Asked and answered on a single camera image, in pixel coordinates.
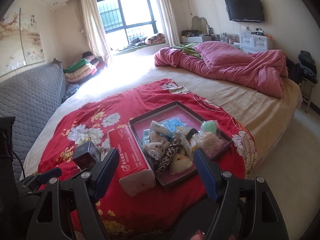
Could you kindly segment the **pink sponge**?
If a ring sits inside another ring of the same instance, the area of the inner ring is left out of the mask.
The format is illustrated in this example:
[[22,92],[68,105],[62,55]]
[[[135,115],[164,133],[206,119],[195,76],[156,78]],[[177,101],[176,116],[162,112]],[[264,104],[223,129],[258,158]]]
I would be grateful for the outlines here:
[[216,156],[223,145],[224,141],[212,132],[197,133],[191,139],[191,149],[202,148],[210,158]]

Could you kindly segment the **cream plush duck toy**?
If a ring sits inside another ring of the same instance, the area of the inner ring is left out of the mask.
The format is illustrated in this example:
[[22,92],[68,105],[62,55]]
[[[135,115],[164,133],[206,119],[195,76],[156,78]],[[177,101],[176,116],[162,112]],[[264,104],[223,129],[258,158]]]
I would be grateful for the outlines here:
[[170,163],[169,172],[171,175],[179,174],[191,168],[193,162],[185,155],[176,153]]

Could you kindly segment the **green sponge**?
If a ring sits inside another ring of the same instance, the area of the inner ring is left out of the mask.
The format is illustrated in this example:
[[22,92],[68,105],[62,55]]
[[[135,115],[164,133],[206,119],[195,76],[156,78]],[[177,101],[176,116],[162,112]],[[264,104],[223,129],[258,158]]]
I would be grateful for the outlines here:
[[217,130],[218,130],[218,123],[216,120],[204,121],[201,124],[201,131],[203,133],[212,133],[214,135],[217,135]]

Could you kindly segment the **leopard print scrunchie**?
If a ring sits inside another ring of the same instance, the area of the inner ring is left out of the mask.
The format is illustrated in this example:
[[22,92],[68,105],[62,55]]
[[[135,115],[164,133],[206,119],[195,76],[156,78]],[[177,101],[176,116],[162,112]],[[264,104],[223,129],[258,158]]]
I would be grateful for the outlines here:
[[156,176],[161,176],[162,172],[171,163],[173,156],[180,150],[180,148],[181,141],[177,138],[174,138],[166,150],[164,157],[160,160],[155,169]]

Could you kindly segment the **tissue packet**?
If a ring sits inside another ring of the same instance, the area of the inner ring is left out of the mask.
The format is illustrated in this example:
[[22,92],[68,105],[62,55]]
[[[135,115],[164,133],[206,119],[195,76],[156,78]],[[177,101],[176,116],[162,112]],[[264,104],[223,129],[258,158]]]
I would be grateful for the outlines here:
[[150,124],[150,129],[153,131],[156,131],[159,134],[162,134],[163,136],[167,137],[167,138],[173,138],[174,134],[167,129],[165,126],[159,124],[158,122],[152,120],[151,124]]

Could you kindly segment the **white lace scrunchie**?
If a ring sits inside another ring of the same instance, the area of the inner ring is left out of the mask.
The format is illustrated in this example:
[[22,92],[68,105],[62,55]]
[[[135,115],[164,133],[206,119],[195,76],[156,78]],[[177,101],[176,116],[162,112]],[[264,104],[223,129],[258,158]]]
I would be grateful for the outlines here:
[[176,131],[174,133],[174,135],[175,135],[175,138],[177,138],[181,142],[182,147],[185,149],[185,155],[191,161],[193,161],[194,160],[194,154],[193,154],[192,148],[191,148],[191,146],[189,144],[189,141],[186,139],[185,135],[180,130]]

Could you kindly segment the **black square box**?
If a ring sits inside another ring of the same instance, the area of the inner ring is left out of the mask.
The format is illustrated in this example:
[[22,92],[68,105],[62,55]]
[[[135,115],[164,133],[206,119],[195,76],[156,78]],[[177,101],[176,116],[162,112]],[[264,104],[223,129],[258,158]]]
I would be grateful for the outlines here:
[[101,153],[98,148],[89,140],[76,147],[72,161],[83,170],[99,162],[100,155]]

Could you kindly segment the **red tissue pack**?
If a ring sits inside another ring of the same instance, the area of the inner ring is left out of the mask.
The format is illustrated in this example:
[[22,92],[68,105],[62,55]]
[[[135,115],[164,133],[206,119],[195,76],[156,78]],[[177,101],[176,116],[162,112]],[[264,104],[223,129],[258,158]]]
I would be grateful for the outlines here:
[[119,151],[117,176],[129,196],[135,196],[156,185],[155,175],[129,126],[109,132],[110,146]]

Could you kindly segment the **red floral bed cover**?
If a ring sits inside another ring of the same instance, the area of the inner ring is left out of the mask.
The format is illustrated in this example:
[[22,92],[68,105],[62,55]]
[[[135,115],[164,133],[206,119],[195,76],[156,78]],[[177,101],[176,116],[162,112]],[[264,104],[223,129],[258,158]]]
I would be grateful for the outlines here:
[[[168,103],[179,101],[206,120],[216,120],[231,139],[230,149],[217,159],[220,167],[245,178],[257,158],[249,131],[221,107],[178,85],[163,79],[138,86],[127,92],[90,102],[72,111],[58,123],[38,165],[39,172],[59,167],[61,179],[78,172],[73,161],[77,146],[92,141],[105,151],[110,146],[109,133],[127,127],[129,121]],[[170,228],[184,211],[198,202],[205,190],[198,175],[172,186],[154,187],[129,196],[119,183],[121,167],[112,179],[104,198],[96,205],[111,239],[131,239],[143,234],[155,236]]]

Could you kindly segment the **beige bed sheet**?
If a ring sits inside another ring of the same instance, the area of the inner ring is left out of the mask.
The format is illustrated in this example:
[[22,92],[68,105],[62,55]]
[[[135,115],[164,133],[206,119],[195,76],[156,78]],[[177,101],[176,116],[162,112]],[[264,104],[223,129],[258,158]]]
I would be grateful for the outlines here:
[[204,97],[206,103],[220,106],[249,130],[257,154],[253,167],[246,169],[246,177],[276,146],[302,101],[299,86],[288,78],[283,78],[283,96],[278,99],[228,81],[207,79],[182,68],[156,67],[153,56],[116,56],[101,74],[82,85],[50,117],[24,160],[25,174],[37,172],[44,149],[65,115],[89,102],[161,79],[173,80],[177,86],[170,86],[170,89],[175,92],[190,91]]

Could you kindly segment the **shallow cardboard box tray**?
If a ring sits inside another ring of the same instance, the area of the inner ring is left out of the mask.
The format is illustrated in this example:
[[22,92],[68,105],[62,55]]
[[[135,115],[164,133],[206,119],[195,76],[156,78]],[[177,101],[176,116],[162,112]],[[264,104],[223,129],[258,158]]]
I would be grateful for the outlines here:
[[[200,130],[201,124],[206,121],[205,118],[198,115],[184,104],[174,101],[157,109],[149,111],[129,121],[132,134],[135,136],[136,142],[140,147],[143,146],[143,132],[145,129],[150,128],[151,122],[156,121],[160,124],[165,124],[170,131],[177,126],[177,122],[171,122],[172,119],[178,119],[180,123],[191,128]],[[197,170],[195,165],[192,165],[186,171],[171,175],[167,167],[160,177],[156,177],[162,186],[170,186],[179,183],[196,174]]]

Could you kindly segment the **grey quilted headboard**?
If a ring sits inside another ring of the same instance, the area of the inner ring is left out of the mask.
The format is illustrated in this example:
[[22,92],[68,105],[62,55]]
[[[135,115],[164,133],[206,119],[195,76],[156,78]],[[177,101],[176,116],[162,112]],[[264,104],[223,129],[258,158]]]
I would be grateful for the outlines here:
[[29,150],[61,105],[66,89],[62,62],[56,59],[1,82],[1,116],[15,117],[12,168],[16,180]]

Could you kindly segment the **dark patterned pillow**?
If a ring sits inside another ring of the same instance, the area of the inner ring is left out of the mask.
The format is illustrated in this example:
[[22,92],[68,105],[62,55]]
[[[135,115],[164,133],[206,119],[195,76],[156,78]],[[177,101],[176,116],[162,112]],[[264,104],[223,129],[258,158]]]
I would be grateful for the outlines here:
[[79,84],[70,84],[68,85],[66,92],[62,98],[61,103],[64,103],[68,98],[70,98],[71,96],[73,96],[80,88]]

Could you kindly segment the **pink quilted duvet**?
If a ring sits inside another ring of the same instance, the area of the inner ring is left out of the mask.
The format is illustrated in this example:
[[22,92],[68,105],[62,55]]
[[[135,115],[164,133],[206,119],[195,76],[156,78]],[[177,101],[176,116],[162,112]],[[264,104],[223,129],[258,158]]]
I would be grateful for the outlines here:
[[202,77],[229,81],[275,98],[283,96],[283,77],[288,77],[282,50],[245,53],[219,41],[162,48],[154,59],[157,67],[183,68]]

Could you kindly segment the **stack of folded blankets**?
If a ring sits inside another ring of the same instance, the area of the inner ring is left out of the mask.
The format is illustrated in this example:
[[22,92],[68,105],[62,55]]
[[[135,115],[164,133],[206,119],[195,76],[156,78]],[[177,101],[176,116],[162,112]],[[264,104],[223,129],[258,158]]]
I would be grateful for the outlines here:
[[100,74],[106,67],[107,63],[102,57],[87,51],[78,62],[64,69],[63,73],[69,83],[81,84]]

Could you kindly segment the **chair with dark clothes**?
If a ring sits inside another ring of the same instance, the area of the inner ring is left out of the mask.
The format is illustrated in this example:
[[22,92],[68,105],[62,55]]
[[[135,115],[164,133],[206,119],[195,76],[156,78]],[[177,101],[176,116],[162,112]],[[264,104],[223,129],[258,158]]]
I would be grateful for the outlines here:
[[300,87],[302,100],[306,103],[305,112],[307,113],[311,105],[314,89],[318,84],[315,61],[308,51],[301,50],[298,55],[298,63],[294,63],[287,57],[286,66],[289,79]]

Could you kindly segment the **white plastic drawer cabinet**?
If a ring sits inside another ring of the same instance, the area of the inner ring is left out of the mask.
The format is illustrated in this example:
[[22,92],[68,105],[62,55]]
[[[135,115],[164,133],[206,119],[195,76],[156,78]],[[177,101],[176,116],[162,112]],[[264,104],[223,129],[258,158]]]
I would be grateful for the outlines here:
[[273,49],[273,41],[267,36],[239,34],[240,50],[245,53],[266,52]]

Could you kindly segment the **cream curtain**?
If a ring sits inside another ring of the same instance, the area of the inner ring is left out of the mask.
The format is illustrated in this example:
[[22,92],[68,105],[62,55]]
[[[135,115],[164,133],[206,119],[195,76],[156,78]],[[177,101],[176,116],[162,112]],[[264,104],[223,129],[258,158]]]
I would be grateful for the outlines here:
[[105,29],[99,14],[97,0],[80,0],[84,28],[90,51],[107,62],[109,47],[106,42]]

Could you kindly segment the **vanity mirror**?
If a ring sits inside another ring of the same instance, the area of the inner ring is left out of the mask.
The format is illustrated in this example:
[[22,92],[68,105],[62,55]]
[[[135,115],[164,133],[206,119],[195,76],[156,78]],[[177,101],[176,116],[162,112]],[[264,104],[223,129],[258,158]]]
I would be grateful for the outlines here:
[[191,19],[191,30],[203,36],[209,36],[213,33],[213,29],[209,26],[207,20],[199,16],[194,16]]

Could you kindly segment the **clothes on window sill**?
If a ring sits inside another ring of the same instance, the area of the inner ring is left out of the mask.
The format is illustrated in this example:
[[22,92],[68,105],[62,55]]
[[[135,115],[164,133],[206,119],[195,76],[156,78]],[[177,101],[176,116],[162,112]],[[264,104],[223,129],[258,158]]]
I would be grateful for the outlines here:
[[156,33],[153,36],[146,36],[143,38],[135,38],[134,40],[129,42],[129,45],[127,47],[120,50],[120,52],[134,50],[134,49],[138,49],[140,47],[163,44],[163,43],[165,43],[164,34],[163,33]]

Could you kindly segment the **wall painting with blossoms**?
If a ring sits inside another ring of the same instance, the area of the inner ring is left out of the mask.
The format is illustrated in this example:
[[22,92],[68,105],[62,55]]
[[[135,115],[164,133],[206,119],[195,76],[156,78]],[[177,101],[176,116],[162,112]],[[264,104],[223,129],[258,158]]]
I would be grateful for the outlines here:
[[9,9],[1,19],[1,76],[45,59],[35,15]]

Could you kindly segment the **black wall television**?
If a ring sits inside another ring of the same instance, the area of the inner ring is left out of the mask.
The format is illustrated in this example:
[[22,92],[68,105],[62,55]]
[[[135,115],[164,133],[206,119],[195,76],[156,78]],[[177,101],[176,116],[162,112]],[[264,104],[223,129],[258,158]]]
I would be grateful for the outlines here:
[[230,21],[265,22],[261,0],[225,0]]

